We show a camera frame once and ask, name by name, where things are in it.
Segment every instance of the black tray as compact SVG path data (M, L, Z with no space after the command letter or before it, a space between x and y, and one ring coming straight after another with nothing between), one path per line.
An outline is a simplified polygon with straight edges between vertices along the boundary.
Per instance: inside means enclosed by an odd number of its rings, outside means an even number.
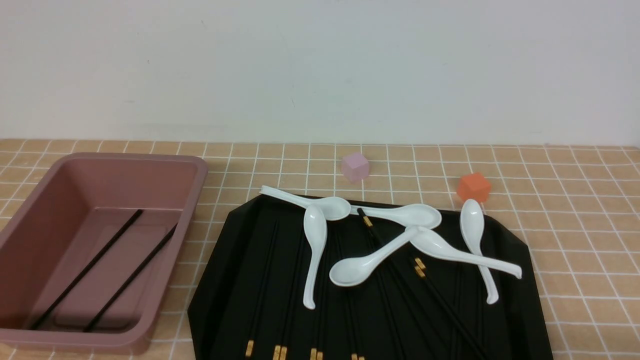
M475 359L413 268L415 257L492 359L553 359L529 250L493 218L485 217L484 255L523 270L521 280L492 271L498 303L486 304L475 265L434 259L410 244L363 284L333 285L328 272L336 261L377 248L362 220L349 216L328 222L316 310L311 311L302 304L310 260L303 215L303 209L264 195L229 213L188 309L198 360L244 359L249 340L251 359L258 360L273 359L277 345L287 347L286 358L293 360L310 359L312 348L327 360L348 360L354 353L366 360ZM460 234L460 214L442 211L442 216L435 231L453 247L468 251ZM385 241L404 231L386 220L372 221Z

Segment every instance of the orange cube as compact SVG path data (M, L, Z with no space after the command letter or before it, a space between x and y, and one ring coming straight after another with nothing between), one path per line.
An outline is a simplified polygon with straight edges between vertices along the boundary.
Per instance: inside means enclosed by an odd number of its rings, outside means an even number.
M474 199L478 202L485 202L489 198L490 192L491 183L479 172L460 178L457 193L462 201Z

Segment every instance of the chopstick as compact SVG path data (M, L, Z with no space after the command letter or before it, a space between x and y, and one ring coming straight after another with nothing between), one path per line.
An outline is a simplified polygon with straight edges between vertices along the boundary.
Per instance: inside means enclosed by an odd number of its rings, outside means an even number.
M129 275L127 280L125 280L125 282L122 283L122 285L120 286L118 291L116 291L115 294L113 294L113 296L111 296L109 301L107 301L107 303L104 304L102 309L100 309L100 311L98 311L98 313L93 317L93 319L89 322L89 324L86 327L84 327L83 332L90 332L93 329L93 327L95 327L95 325L98 324L98 322L102 318L102 315L104 315L104 313L107 312L109 307L111 307L111 305L113 305L113 303L116 302L116 300L118 300L118 297L120 297L120 295L122 295L122 293L133 282L133 280L135 280L136 277L142 272L142 270L144 270L145 267L151 262L151 260L153 260L153 258L157 255L157 253L160 252L160 250L162 250L162 248L166 245L166 243L168 243L169 240L171 240L171 238L173 238L173 233L175 232L175 228L177 226L178 226L178 224L175 224L171 228L171 230L169 230L169 232L164 236L164 238L162 238L162 240L160 240L160 242L156 245L156 247L154 247L154 249L151 250L149 255L147 255L147 257L140 263L140 265L138 265L138 267L133 271L133 273L131 273L131 275Z
M30 330L37 330L42 325L44 320L51 314L56 306L58 306L62 302L62 300L67 297L67 295L69 295L71 290L73 290L73 288L78 285L80 280L82 280L85 275L95 266L95 264L97 264L98 261L102 259L106 252L109 251L109 249L116 243L116 241L118 241L118 239L120 239L120 237L122 237L124 232L126 232L126 230L128 230L128 228L133 225L133 223L140 217L140 215L142 215L142 213L143 210L138 209L133 213L133 215L131 215L131 217L124 223L124 225L122 225L122 227L111 237L107 244L105 244L105 246L100 249L100 251L93 257L93 259L89 261L84 269L82 269L82 271L80 271L80 273L76 275L76 278L71 281L67 288L62 293L60 293L60 295L58 295L58 298L56 298L56 300L47 308L47 310L42 313L42 315L40 315L40 317L38 317L38 319L33 324L31 324L31 327L29 328Z
M360 218L362 219L362 222L365 228L369 232L370 240L375 240L378 243L380 243L382 237L380 236L378 231L373 227L373 223L371 222L371 220L369 220L369 217L364 213L364 210L362 208L358 208L358 215L360 215ZM369 249L373 251L375 246L371 243L371 241L368 241L367 243L369 244ZM376 282L378 283L378 288L382 292L382 303L383 303L383 306L385 307L385 315L387 317L387 321L391 323L391 326L393 326L392 334L395 336L393 336L392 340L396 347L396 359L406 359L406 352L402 346L402 341L398 338L399 331L398 331L398 325L396 324L396 319L393 315L393 307L391 306L391 301L389 300L387 288L385 287L384 281L382 278L381 272L383 270L384 269L380 268L374 276L376 278Z

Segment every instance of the beige tile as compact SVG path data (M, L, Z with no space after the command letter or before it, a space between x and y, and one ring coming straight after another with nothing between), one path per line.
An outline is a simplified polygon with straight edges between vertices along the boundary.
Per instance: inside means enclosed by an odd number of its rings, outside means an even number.
M232 158L255 158L258 153L256 143L235 143L231 149Z
M555 230L582 230L578 216L572 213L548 213Z
M526 163L548 163L549 158L545 149L520 149L522 159Z
M251 174L229 172L225 176L222 186L227 188L248 188L251 184Z
M64 156L65 155L62 155L62 154L44 154L44 155L42 155L42 157L40 158L40 161L38 161L36 166L37 167L49 168L53 164L55 164L56 161L62 159Z
M340 160L347 155L351 155L354 152L360 152L359 145L336 145L335 158Z
M391 175L415 176L414 163L390 161L389 170L391 171Z
M473 173L479 172L485 177L500 177L500 170L497 164L471 163Z
M522 157L517 148L500 148L493 149L495 159L499 163L521 163Z
M564 195L560 181L555 179L533 179L533 184L539 194Z
M540 200L547 211L573 211L569 198L558 195L540 195Z
M620 233L620 238L629 251L640 251L640 236L634 233Z
M313 156L314 146L311 147L312 157L315 157ZM258 149L258 157L268 158L268 159L282 159L283 148L284 148L284 144L281 144L281 143L262 143L260 144L260 148ZM333 146L331 146L331 150L332 150L331 158L333 158Z
M448 192L444 177L419 177L420 189L423 192Z
M631 163L624 151L600 151L599 153L607 165Z
M162 302L162 311L182 311L188 292L187 288L168 288Z
M156 142L154 144L154 148L151 150L151 153L161 155L176 155L178 153L178 147L180 147L179 142Z
M389 160L413 161L413 147L410 146L390 146L388 147Z
M556 173L551 165L547 164L526 164L529 175L538 179L556 179Z
M370 175L389 175L389 164L386 161L370 161Z
M583 231L561 231L556 233L556 236L564 250L593 251L586 233Z
M222 188L220 190L220 198L218 202L220 204L236 204L242 205L246 202L249 189L227 189Z
M177 342L173 349L173 358L180 360L195 360L196 355L193 352L193 344L191 342Z
M575 154L575 158L578 161L578 164L587 164L587 165L602 164L602 160L600 159L600 155L598 155L597 151L575 150L573 153Z
M444 163L444 172L448 177L461 177L471 174L468 163Z
M252 188L260 188L262 185L270 186L272 188L278 187L278 174L254 174L251 182Z
M308 188L310 189L326 189L331 178L331 187L333 188L333 176L328 175L309 175ZM306 175L282 174L280 176L279 188L282 189L304 189L307 183Z
M547 149L549 160L554 164L573 164L575 158L568 149Z
M208 143L204 156L224 157L231 154L231 143Z
M204 243L184 242L180 249L178 261L180 262L197 262L200 260L200 254L202 253L202 245Z
M569 271L569 266L560 251L531 251L539 271Z
M640 181L622 181L618 184L626 196L640 196Z
M609 278L621 297L640 297L640 275L610 275Z
M24 145L22 146L21 151L44 152L47 146L49 145L49 142L50 140L29 139L24 142ZM6 151L18 151L18 149L20 149L19 146L17 148L12 147L11 149L8 149Z
M204 186L221 186L224 176L221 172L209 172L204 179Z
M640 340L631 326L599 325L602 339L611 352L640 353Z
M606 275L575 274L575 280L584 296L613 297L616 296Z
M100 149L98 151L99 152L124 152L125 146L127 146L126 141L104 140L100 144Z
M362 154L369 161L386 161L387 147L384 145L364 145L362 147Z
M610 180L609 171L602 165L581 165L582 172L589 180Z
M178 150L179 155L203 156L206 144L203 142L183 142Z
M633 165L613 165L609 171L617 180L640 180L640 173Z
M413 150L417 161L440 161L440 151L437 147L416 146Z
M448 193L422 193L422 201L436 209L451 208L451 196Z
M178 332L181 315L164 315L160 314L156 322L156 328L152 335L155 340L174 339Z
M309 174L334 174L334 173L335 173L335 161L333 160L310 160L309 161Z
M255 172L279 173L282 168L282 160L257 159Z
M336 190L335 196L342 197L347 200L362 201L362 191L355 190Z
M256 159L231 158L227 165L227 172L253 172L255 162Z
M567 345L578 351L604 351L600 337L593 325L561 324Z
M388 176L369 176L366 177L362 183L365 190L390 190L390 183Z
M582 299L554 297L549 301L556 310L559 322L591 322L589 311Z
M605 214L578 214L584 229L587 231L613 230L611 223Z
M21 183L27 178L30 172L30 168L5 168L4 171L0 173L0 183Z
M390 192L364 192L364 200L370 202L379 202L382 204L390 204L391 203L391 193Z
M571 196L571 203L578 212L601 213L602 207L595 196Z
M527 244L532 250L559 250L560 246L552 231L527 230Z
M34 167L41 156L41 154L34 154L31 152L19 152L11 163L5 165L12 167Z
M0 139L0 151L18 151L20 150L20 147L22 147L22 144L24 144L24 140Z
M609 214L618 231L640 231L640 219L636 214Z
M598 201L608 213L633 213L629 202L623 197L599 197Z
M213 205L197 205L196 210L193 213L193 220L210 221L212 213Z
M362 190L362 181L352 183L346 176L338 175L335 177L335 188L340 190Z
M444 176L441 163L416 163L415 167L420 176Z
M536 193L530 179L505 179L504 183L509 193Z
M442 161L469 161L464 147L441 147Z
M542 203L537 195L511 195L511 200L516 210L520 211L540 211L543 210Z
M484 202L484 208L487 210L513 210L509 196L501 194L493 194L489 196L489 199Z
M418 191L418 180L415 177L391 177L391 189L393 191Z
M393 193L394 204L397 205L409 205L409 204L421 204L422 199L420 193Z
M124 152L129 154L150 154L154 147L154 142L131 141L127 144Z
M237 205L220 205L216 206L216 211L213 213L214 221L224 221L227 219L227 215L230 211L235 210Z
M625 247L615 233L598 233L592 231L589 238L596 251L624 251Z
M580 295L578 287L570 274L540 274L548 295Z
M518 217L524 229L548 230L551 225L544 213L532 213L528 211L518 211Z
M495 161L493 150L490 147L467 147L470 161L489 162Z
M607 272L638 274L638 269L629 254L604 252L599 256Z

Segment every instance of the pink cube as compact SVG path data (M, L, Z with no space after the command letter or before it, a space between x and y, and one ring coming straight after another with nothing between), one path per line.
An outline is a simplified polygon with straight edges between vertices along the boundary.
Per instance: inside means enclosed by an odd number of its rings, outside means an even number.
M341 168L342 173L352 183L369 176L369 160L359 152L343 157Z

